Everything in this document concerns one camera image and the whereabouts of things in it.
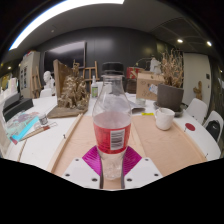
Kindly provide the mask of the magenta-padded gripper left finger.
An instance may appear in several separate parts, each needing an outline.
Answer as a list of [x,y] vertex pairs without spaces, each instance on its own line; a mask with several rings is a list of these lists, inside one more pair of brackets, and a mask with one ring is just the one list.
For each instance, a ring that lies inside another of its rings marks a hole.
[[103,188],[103,169],[97,147],[92,147],[83,157],[74,158],[62,177],[84,188]]

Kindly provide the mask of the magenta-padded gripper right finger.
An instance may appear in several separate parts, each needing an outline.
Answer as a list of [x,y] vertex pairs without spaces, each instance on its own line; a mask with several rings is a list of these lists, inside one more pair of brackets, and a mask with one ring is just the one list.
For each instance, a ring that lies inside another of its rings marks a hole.
[[122,189],[140,188],[162,177],[150,158],[143,158],[133,148],[127,147],[122,163]]

